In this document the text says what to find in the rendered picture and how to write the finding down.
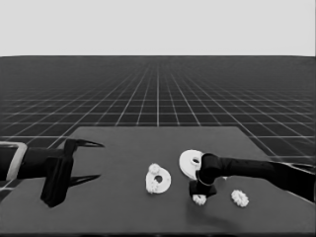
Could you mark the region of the large thick white disc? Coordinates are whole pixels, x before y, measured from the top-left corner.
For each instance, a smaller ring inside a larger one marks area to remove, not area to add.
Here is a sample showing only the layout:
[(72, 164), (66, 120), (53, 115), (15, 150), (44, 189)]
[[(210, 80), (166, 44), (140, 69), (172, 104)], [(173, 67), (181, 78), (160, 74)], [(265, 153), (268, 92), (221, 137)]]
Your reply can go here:
[(181, 171), (190, 179), (197, 178), (196, 171), (201, 166), (201, 156), (203, 153), (198, 150), (189, 149), (184, 151), (179, 158), (179, 166)]

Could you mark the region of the white round carrier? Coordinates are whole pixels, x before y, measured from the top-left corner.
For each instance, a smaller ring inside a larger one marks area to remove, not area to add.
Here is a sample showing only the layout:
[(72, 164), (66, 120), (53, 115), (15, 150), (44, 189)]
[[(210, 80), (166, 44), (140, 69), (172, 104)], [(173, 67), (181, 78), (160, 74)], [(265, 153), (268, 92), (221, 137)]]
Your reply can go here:
[(151, 174), (149, 171), (145, 177), (145, 185), (149, 182), (156, 180), (159, 183), (159, 188), (155, 194), (165, 193), (171, 186), (172, 180), (170, 173), (160, 166), (160, 172), (158, 174)]

